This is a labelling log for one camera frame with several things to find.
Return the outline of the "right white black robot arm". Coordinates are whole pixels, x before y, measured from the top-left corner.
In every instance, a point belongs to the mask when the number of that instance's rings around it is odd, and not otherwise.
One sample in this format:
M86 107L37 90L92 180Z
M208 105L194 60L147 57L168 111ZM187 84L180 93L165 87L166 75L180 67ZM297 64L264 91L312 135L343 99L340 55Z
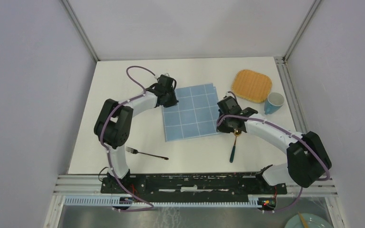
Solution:
M308 133L289 131L247 107L242 109L237 100L226 96L217 103L219 118L217 130L221 133L249 133L255 135L281 150L287 162L263 168L256 179L258 192L267 194L281 183L296 183L308 188L315 181L330 179L332 163L320 137Z

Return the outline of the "blue checked cloth napkin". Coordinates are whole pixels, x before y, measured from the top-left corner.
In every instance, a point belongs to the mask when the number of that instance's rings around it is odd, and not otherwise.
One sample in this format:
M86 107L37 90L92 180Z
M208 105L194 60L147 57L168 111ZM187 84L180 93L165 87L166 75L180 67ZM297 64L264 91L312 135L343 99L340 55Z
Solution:
M165 141L179 141L216 135L219 118L216 87L194 85L175 90L178 103L162 108Z

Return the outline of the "white blue mug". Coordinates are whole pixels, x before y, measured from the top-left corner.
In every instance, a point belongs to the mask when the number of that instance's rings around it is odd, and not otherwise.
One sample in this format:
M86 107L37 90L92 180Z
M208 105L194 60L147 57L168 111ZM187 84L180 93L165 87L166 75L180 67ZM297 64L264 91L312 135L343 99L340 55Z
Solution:
M285 98L282 94L272 92L267 96L264 103L264 114L273 114L276 112L285 102Z

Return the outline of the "woven bamboo placemat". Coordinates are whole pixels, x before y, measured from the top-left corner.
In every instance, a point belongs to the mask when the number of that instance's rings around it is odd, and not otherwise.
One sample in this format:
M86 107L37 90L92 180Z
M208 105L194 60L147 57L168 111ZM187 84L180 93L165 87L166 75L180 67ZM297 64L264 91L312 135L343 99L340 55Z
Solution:
M267 99L271 88L272 81L267 75L249 69L239 71L231 86L237 97L258 104Z

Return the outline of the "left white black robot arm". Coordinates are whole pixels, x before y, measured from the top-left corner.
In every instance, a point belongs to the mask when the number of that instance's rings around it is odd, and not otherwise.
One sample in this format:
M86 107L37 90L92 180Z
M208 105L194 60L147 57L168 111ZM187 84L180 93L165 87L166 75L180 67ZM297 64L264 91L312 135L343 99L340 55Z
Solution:
M177 81L174 78L160 75L156 83L134 97L122 102L113 99L104 102L94 126L94 134L106 150L109 173L115 177L112 186L117 192L125 193L131 186L126 177L130 169L126 162L125 143L130 135L133 118L160 106L177 105L176 86Z

